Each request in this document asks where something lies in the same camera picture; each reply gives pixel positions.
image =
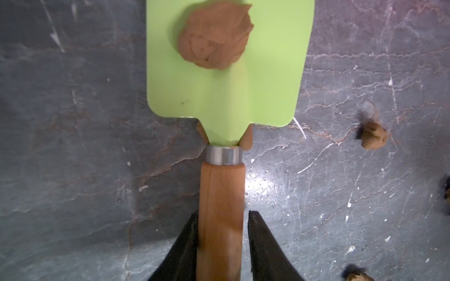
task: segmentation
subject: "spatula handle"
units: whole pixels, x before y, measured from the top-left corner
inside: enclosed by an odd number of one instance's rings
[[[207,147],[200,174],[197,281],[241,277],[245,165],[240,147]]]

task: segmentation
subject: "metal ferrule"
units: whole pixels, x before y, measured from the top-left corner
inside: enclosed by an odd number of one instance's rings
[[[242,148],[208,145],[206,162],[213,165],[239,165],[242,163]]]

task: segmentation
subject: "white vein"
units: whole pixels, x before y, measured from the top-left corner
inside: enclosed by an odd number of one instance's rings
[[[348,198],[347,208],[351,207],[350,199],[351,199],[352,195],[353,195],[353,192],[350,193],[350,198]]]
[[[73,104],[77,105],[77,99],[75,97],[75,90],[72,90],[72,101],[73,101]]]
[[[397,117],[397,124],[399,124],[400,121],[399,121],[399,119],[398,119],[397,100],[396,100],[396,98],[395,98],[394,83],[393,83],[393,81],[392,81],[391,62],[390,62],[390,60],[389,60],[389,52],[388,52],[387,47],[386,47],[386,52],[387,52],[387,69],[389,70],[389,78],[390,78],[390,80],[389,80],[389,82],[388,82],[388,85],[389,85],[389,87],[391,88],[392,99],[394,100],[395,114],[396,114],[396,117]]]
[[[148,187],[149,187],[148,185],[144,185],[144,186],[139,187],[139,192],[142,192],[144,189],[146,189]]]
[[[319,158],[320,157],[320,155],[322,155],[322,153],[328,148],[328,147],[330,147],[330,146],[332,146],[334,143],[330,143],[329,145],[327,145],[327,147],[325,147],[320,153],[319,153],[319,155],[308,165],[308,166],[306,166],[306,168],[304,168],[303,170],[301,170],[301,171],[298,171],[297,172],[297,174],[301,174],[302,172],[304,172],[305,170],[307,170],[309,167],[311,167],[313,164],[314,164],[314,162],[317,160],[317,158]]]
[[[40,0],[40,3],[42,4],[42,7],[44,8],[45,14],[47,15],[47,19],[49,20],[49,23],[50,23],[50,25],[52,27],[52,30],[53,30],[53,33],[50,34],[50,37],[53,39],[53,41],[55,41],[56,45],[58,45],[58,47],[61,50],[61,52],[65,53],[66,51],[64,50],[64,47],[61,44],[61,41],[59,40],[58,32],[56,31],[55,25],[53,24],[53,19],[50,16],[50,12],[47,9],[47,5],[45,5],[44,0]]]
[[[73,16],[73,21],[77,22],[77,15],[78,15],[78,11],[77,11],[77,4],[75,2],[72,3],[72,5],[70,5],[70,9],[72,10],[72,16]]]
[[[361,169],[360,174],[358,175],[358,178],[356,179],[355,185],[354,185],[354,186],[356,186],[356,184],[358,183],[358,180],[360,179],[361,173],[363,172],[363,170],[364,170],[364,168],[365,168],[366,165],[367,165],[367,162],[364,163],[364,166],[363,166],[363,168]]]
[[[295,116],[292,118],[292,120],[294,120],[295,124],[297,125],[297,127],[300,129],[301,133],[303,134],[303,137],[306,139],[306,135],[305,132],[302,129],[302,126],[300,126],[300,123],[298,123],[297,119],[295,118]]]

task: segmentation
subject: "green spatula head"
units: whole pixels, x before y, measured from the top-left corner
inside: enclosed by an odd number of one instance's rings
[[[251,123],[292,120],[314,16],[314,0],[253,0],[246,50],[227,70],[183,60],[176,41],[189,13],[211,3],[147,0],[147,100],[162,117],[198,118],[210,144],[236,145]]]

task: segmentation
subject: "cookie dough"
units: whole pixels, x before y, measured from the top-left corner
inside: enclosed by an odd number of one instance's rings
[[[379,149],[386,144],[387,132],[380,124],[369,121],[363,127],[361,140],[361,146],[365,149]]]
[[[450,204],[450,178],[445,182],[445,194],[444,198],[447,200],[447,203]]]
[[[375,281],[372,277],[367,276],[365,273],[350,273],[346,281]]]
[[[251,6],[220,1],[194,10],[178,38],[181,56],[207,69],[230,67],[245,51],[253,29]]]

